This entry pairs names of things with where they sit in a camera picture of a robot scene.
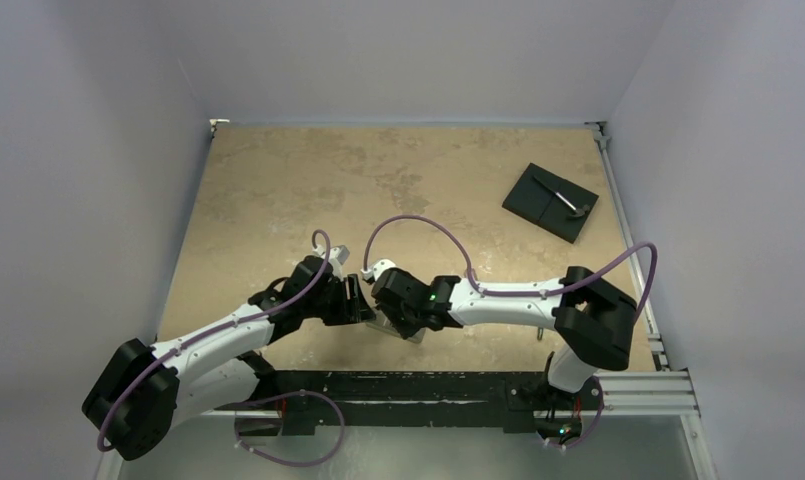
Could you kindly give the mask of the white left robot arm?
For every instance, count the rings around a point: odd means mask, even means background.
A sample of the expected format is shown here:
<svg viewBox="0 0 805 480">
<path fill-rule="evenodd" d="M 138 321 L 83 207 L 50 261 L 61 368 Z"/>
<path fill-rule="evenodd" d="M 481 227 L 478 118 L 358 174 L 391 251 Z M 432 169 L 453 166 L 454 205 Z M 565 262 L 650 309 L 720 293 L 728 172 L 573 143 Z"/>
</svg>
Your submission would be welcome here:
<svg viewBox="0 0 805 480">
<path fill-rule="evenodd" d="M 356 275 L 308 255 L 224 318 L 182 337 L 121 344 L 85 397 L 81 411 L 98 429 L 97 447 L 125 460 L 151 451 L 183 420 L 245 402 L 262 409 L 275 399 L 272 367 L 258 349 L 317 318 L 326 326 L 375 319 Z"/>
</svg>

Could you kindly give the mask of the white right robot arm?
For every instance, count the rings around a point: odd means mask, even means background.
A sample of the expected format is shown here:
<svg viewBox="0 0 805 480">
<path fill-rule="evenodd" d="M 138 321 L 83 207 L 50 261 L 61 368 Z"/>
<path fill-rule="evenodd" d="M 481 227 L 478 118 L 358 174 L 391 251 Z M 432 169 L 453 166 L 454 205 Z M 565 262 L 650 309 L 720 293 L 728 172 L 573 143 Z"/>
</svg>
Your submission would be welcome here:
<svg viewBox="0 0 805 480">
<path fill-rule="evenodd" d="M 475 284 L 459 276 L 424 283 L 390 260 L 362 270 L 375 307 L 404 339 L 424 329 L 480 324 L 527 326 L 556 332 L 563 340 L 539 381 L 542 399 L 562 407 L 599 370 L 630 364 L 637 302 L 591 270 L 571 266 L 561 278 Z"/>
</svg>

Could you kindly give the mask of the white remote control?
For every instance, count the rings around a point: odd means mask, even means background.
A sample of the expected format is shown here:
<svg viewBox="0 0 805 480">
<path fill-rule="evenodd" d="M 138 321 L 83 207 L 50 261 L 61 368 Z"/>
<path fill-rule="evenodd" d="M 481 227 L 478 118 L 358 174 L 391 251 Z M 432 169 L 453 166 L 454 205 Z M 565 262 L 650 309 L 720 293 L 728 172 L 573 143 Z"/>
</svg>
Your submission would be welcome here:
<svg viewBox="0 0 805 480">
<path fill-rule="evenodd" d="M 376 318 L 366 322 L 370 328 L 378 330 L 384 334 L 388 334 L 395 338 L 408 341 L 414 344 L 419 344 L 423 341 L 426 330 L 419 329 L 417 331 L 410 331 L 408 333 L 401 333 L 393 322 L 381 311 L 376 311 Z"/>
</svg>

